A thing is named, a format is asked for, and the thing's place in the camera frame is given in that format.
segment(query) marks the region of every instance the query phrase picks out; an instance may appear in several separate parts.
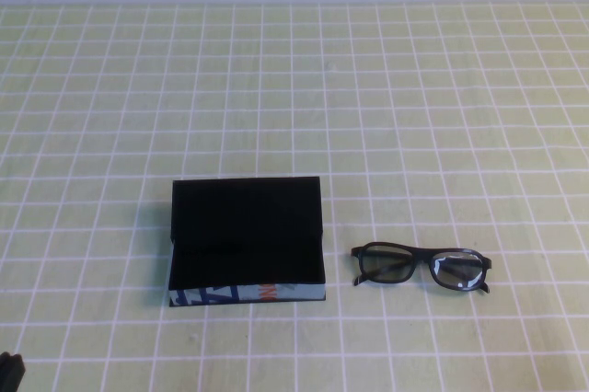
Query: box base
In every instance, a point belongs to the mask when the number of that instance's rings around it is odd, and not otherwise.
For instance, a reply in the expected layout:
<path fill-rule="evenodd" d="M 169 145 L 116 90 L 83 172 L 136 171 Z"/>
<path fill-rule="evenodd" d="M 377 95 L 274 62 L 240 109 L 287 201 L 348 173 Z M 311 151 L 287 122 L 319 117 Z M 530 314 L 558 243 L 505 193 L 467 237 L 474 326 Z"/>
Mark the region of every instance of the box base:
<path fill-rule="evenodd" d="M 170 306 L 325 300 L 325 284 L 249 284 L 169 291 Z"/>

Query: table surface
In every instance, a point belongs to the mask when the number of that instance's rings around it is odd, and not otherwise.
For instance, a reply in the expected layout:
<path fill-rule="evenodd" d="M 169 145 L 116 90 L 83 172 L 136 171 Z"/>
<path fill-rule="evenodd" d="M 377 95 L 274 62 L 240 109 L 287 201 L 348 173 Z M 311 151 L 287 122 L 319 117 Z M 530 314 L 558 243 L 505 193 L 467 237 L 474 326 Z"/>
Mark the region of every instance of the table surface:
<path fill-rule="evenodd" d="M 0 350 L 22 391 L 585 390 L 588 81 L 589 4 L 0 6 Z M 172 179 L 303 175 L 327 301 L 167 307 Z M 353 287 L 374 239 L 491 293 Z"/>

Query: black glasses frame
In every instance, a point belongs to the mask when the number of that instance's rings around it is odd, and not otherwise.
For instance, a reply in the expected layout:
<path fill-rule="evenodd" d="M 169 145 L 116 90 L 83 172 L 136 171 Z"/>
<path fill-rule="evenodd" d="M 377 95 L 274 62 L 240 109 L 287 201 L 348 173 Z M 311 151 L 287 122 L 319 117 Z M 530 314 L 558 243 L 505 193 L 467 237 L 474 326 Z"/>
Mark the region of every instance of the black glasses frame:
<path fill-rule="evenodd" d="M 366 271 L 364 269 L 363 257 L 365 255 L 365 251 L 367 249 L 370 249 L 371 247 L 376 247 L 376 246 L 391 248 L 391 249 L 395 249 L 395 248 L 396 249 L 403 249 L 403 250 L 409 252 L 412 256 L 411 268 L 410 268 L 409 273 L 405 277 L 403 277 L 402 279 L 395 280 L 395 281 L 381 282 L 379 280 L 375 280 L 377 276 L 382 275 L 387 270 L 395 269 L 395 268 L 391 268 L 390 266 L 382 268 L 380 270 L 376 270 L 376 271 Z M 465 254 L 471 254 L 473 256 L 478 257 L 480 259 L 480 261 L 482 262 L 482 274 L 480 276 L 480 279 L 477 281 L 477 283 L 472 286 L 466 286 L 466 287 L 461 288 L 461 287 L 458 287 L 458 286 L 455 286 L 452 284 L 444 283 L 440 279 L 438 279 L 438 277 L 436 276 L 434 269 L 433 269 L 433 263 L 435 260 L 435 256 L 437 256 L 438 254 L 445 253 L 445 252 L 462 252 Z M 408 257 L 407 254 L 405 254 L 405 253 L 403 253 L 403 254 L 399 253 L 398 255 L 403 256 L 403 257 Z M 487 259 L 486 257 L 481 255 L 479 252 L 475 251 L 474 249 L 468 249 L 468 248 L 415 248 L 415 247 L 407 247 L 405 245 L 399 245 L 397 243 L 371 242 L 371 243 L 364 245 L 363 247 L 353 248 L 352 249 L 352 257 L 356 257 L 358 259 L 358 262 L 360 264 L 360 273 L 361 273 L 361 275 L 359 275 L 358 277 L 356 277 L 354 279 L 354 281 L 353 281 L 354 286 L 357 286 L 358 284 L 365 282 L 367 280 L 370 280 L 371 282 L 387 283 L 387 284 L 396 284 L 396 283 L 406 282 L 408 279 L 411 278 L 411 276 L 415 272 L 415 269 L 417 268 L 417 264 L 420 262 L 424 262 L 430 268 L 430 273 L 433 277 L 433 280 L 436 283 L 438 283 L 440 286 L 443 286 L 444 288 L 452 289 L 453 291 L 462 291 L 462 292 L 475 291 L 477 289 L 480 289 L 487 294 L 489 293 L 489 286 L 485 283 L 485 278 L 487 277 L 487 270 L 491 269 L 491 260 Z"/>

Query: grid tablecloth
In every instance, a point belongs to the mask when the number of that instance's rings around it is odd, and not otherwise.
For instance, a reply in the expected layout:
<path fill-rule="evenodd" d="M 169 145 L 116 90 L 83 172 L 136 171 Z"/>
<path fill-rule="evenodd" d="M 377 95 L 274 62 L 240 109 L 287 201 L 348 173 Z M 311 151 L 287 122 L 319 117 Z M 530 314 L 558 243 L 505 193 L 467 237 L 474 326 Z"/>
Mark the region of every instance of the grid tablecloth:
<path fill-rule="evenodd" d="M 589 387 L 589 5 L 0 6 L 21 390 Z M 319 175 L 327 301 L 167 307 L 172 179 Z M 353 287 L 374 239 L 491 294 Z"/>

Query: white grid line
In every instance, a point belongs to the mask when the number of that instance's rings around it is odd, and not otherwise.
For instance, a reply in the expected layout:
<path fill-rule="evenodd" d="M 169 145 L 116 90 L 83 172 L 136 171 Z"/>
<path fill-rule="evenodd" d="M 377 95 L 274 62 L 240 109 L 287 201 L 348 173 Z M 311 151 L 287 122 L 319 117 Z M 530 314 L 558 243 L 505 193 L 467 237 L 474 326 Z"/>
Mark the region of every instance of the white grid line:
<path fill-rule="evenodd" d="M 346 8 L 346 12 L 348 15 L 348 26 L 350 27 L 350 35 L 352 35 L 352 22 L 350 20 L 350 7 L 347 6 Z M 372 190 L 371 190 L 371 185 L 370 185 L 370 176 L 368 174 L 368 157 L 366 156 L 366 141 L 364 139 L 364 124 L 363 124 L 363 118 L 362 118 L 362 103 L 360 100 L 360 89 L 358 87 L 358 75 L 356 74 L 356 62 L 354 60 L 353 57 L 353 40 L 352 37 L 350 37 L 350 46 L 352 48 L 352 66 L 353 66 L 353 71 L 354 71 L 354 84 L 356 87 L 356 102 L 358 104 L 358 120 L 360 122 L 360 137 L 362 139 L 362 149 L 363 149 L 363 156 L 364 156 L 364 168 L 365 168 L 365 179 L 366 179 L 366 187 L 368 189 L 368 204 L 370 206 L 370 220 L 371 220 L 371 224 L 372 224 L 372 237 L 373 240 L 376 241 L 377 240 L 377 234 L 376 234 L 376 226 L 375 226 L 375 209 L 373 206 L 373 198 L 372 198 Z M 385 319 L 385 310 L 386 310 L 386 305 L 385 305 L 385 294 L 384 294 L 384 287 L 381 286 L 380 289 L 380 302 L 383 308 L 383 322 L 384 322 L 384 326 L 385 326 L 385 338 L 387 339 L 387 347 L 388 347 L 388 352 L 390 353 L 390 339 L 388 338 L 388 323 Z M 390 374 L 390 383 L 391 386 L 393 388 L 393 390 L 397 390 L 396 385 L 395 385 L 395 374 L 393 371 L 393 359 L 392 357 L 388 357 L 388 371 Z"/>
<path fill-rule="evenodd" d="M 323 47 L 323 30 L 322 30 L 322 26 L 321 26 L 321 5 L 318 6 L 318 18 L 319 18 L 319 46 L 321 49 L 321 64 L 323 65 L 323 70 L 322 70 L 322 85 L 323 85 L 323 109 L 325 111 L 325 123 L 326 123 L 326 127 L 327 129 L 329 129 L 329 118 L 327 116 L 327 112 L 328 112 L 328 94 L 327 94 L 327 77 L 326 77 L 326 65 L 325 65 L 325 58 L 324 58 L 324 47 Z M 329 136 L 327 136 L 327 140 L 326 140 L 326 147 L 328 149 L 328 172 L 329 172 L 329 194 L 333 194 L 333 179 L 331 178 L 331 170 L 333 169 L 333 166 L 331 164 L 331 150 L 330 150 L 330 142 L 329 142 Z M 330 215 L 331 218 L 335 218 L 335 208 L 334 208 L 334 204 L 333 201 L 331 201 L 330 204 Z M 338 244 L 338 235 L 336 234 L 336 229 L 335 229 L 335 225 L 331 225 L 331 234 L 333 235 L 333 246 L 335 249 L 339 249 L 339 244 Z M 340 351 L 341 351 L 341 382 L 342 382 L 342 387 L 343 387 L 343 392 L 347 392 L 348 391 L 348 381 L 347 381 L 347 370 L 346 370 L 346 361 L 345 361 L 345 357 L 344 357 L 344 346 L 343 346 L 343 322 L 342 322 L 342 318 L 343 318 L 343 314 L 342 314 L 342 305 L 341 305 L 341 288 L 340 288 L 340 260 L 339 259 L 335 259 L 335 280 L 336 283 L 338 284 L 338 286 L 336 287 L 336 292 L 337 292 L 337 301 L 338 301 L 338 326 L 339 326 L 339 335 L 340 335 Z"/>
<path fill-rule="evenodd" d="M 145 21 L 144 21 L 142 32 L 145 31 L 145 26 L 146 26 L 146 23 L 147 23 L 147 16 L 148 15 L 149 15 L 149 7 L 147 8 L 147 11 L 145 12 Z M 135 72 L 135 70 L 137 69 L 137 61 L 138 61 L 138 59 L 139 58 L 135 58 L 135 62 L 133 64 L 133 72 Z M 128 98 L 129 98 L 129 95 L 127 95 L 127 97 L 125 99 L 125 103 L 124 103 L 124 106 L 123 106 L 123 109 L 122 109 L 122 112 L 121 112 L 121 122 L 120 122 L 120 124 L 122 124 L 122 121 L 124 120 L 125 107 L 127 105 Z M 113 158 L 113 156 L 110 159 L 109 166 L 112 164 L 112 158 Z M 149 160 L 146 160 L 145 161 L 145 167 L 144 167 L 144 173 L 147 171 L 147 165 L 148 164 L 149 164 Z M 145 179 L 142 182 L 141 195 L 143 195 L 144 186 L 145 186 Z M 137 213 L 136 213 L 136 216 L 135 216 L 135 220 L 134 220 L 133 226 L 137 226 L 137 220 L 138 220 L 138 218 L 139 218 L 139 206 L 137 206 Z M 125 284 L 125 279 L 127 277 L 127 270 L 129 269 L 129 261 L 130 261 L 129 257 L 131 256 L 132 251 L 133 251 L 133 239 L 134 239 L 134 236 L 135 236 L 135 231 L 136 231 L 136 229 L 133 228 L 133 231 L 131 233 L 131 243 L 129 244 L 129 250 L 127 252 L 127 259 L 125 261 L 125 268 L 124 268 L 124 271 L 123 271 L 123 274 L 122 274 L 122 282 L 121 282 L 122 285 Z M 115 317 L 115 319 L 114 319 L 114 322 L 112 323 L 112 326 L 111 326 L 111 329 L 110 329 L 109 348 L 108 348 L 108 352 L 107 352 L 107 361 L 104 363 L 104 369 L 102 371 L 102 383 L 100 385 L 100 392 L 104 392 L 104 387 L 105 387 L 106 382 L 107 382 L 107 374 L 108 374 L 108 371 L 109 371 L 109 358 L 111 357 L 111 354 L 112 354 L 112 344 L 114 342 L 114 334 L 115 334 L 115 330 L 116 330 L 116 321 L 117 321 L 117 319 L 119 317 L 119 310 L 120 310 L 120 307 L 121 307 L 121 298 L 122 298 L 122 289 L 119 290 L 119 293 L 118 293 L 118 296 L 117 296 L 117 305 L 116 305 L 115 311 L 114 311 L 114 317 Z"/>
<path fill-rule="evenodd" d="M 409 21 L 409 15 L 407 13 L 407 8 L 406 7 L 405 7 L 405 10 L 404 11 L 405 11 L 405 18 Z M 415 51 L 415 42 L 413 40 L 413 36 L 412 36 L 411 30 L 409 31 L 409 39 L 410 39 L 410 42 L 411 42 L 411 46 L 413 47 L 413 56 L 415 57 L 415 62 L 417 63 L 418 62 L 418 59 L 417 59 L 417 54 L 416 54 L 416 51 Z M 425 90 L 423 88 L 423 80 L 422 80 L 422 77 L 421 76 L 419 77 L 419 80 L 420 80 L 420 86 L 422 88 L 422 95 L 425 98 Z M 431 128 L 432 127 L 432 117 L 431 117 L 430 111 L 427 109 L 427 107 L 426 107 L 426 113 L 427 113 L 428 122 L 430 124 L 430 130 L 431 130 L 432 138 L 434 138 L 434 136 L 433 136 L 433 128 Z M 438 167 L 441 169 L 442 168 L 442 161 L 440 160 L 440 155 L 437 152 L 437 150 L 435 151 L 435 155 L 436 155 L 436 159 L 437 159 L 437 162 L 438 162 Z M 413 215 L 413 209 L 411 207 L 411 194 L 410 194 L 410 191 L 409 191 L 409 187 L 407 187 L 407 180 L 405 180 L 405 182 L 406 182 L 407 198 L 409 199 L 409 202 L 410 202 L 410 219 L 411 219 L 411 222 L 414 223 L 414 218 L 415 217 Z M 451 216 L 450 219 L 451 219 L 452 225 L 453 225 L 454 228 L 456 228 L 456 226 L 454 224 L 454 218 L 453 218 L 453 215 L 452 215 L 452 209 L 451 209 L 451 207 L 449 207 L 449 213 L 450 213 L 450 216 Z M 414 236 L 414 239 L 415 239 L 415 244 L 416 245 L 419 244 L 418 237 L 417 236 Z M 433 324 L 432 309 L 431 309 L 431 306 L 430 306 L 429 293 L 425 293 L 425 304 L 426 304 L 426 307 L 427 307 L 428 316 L 430 316 L 430 330 L 432 332 L 433 351 L 435 352 L 435 363 L 436 363 L 436 367 L 437 367 L 437 371 L 438 371 L 438 377 L 439 377 L 439 380 L 440 380 L 440 388 L 441 388 L 442 392 L 445 392 L 445 381 L 444 381 L 444 375 L 442 373 L 442 364 L 440 363 L 440 355 L 439 355 L 439 350 L 438 350 L 438 343 L 437 343 L 437 338 L 436 338 L 435 326 Z"/>

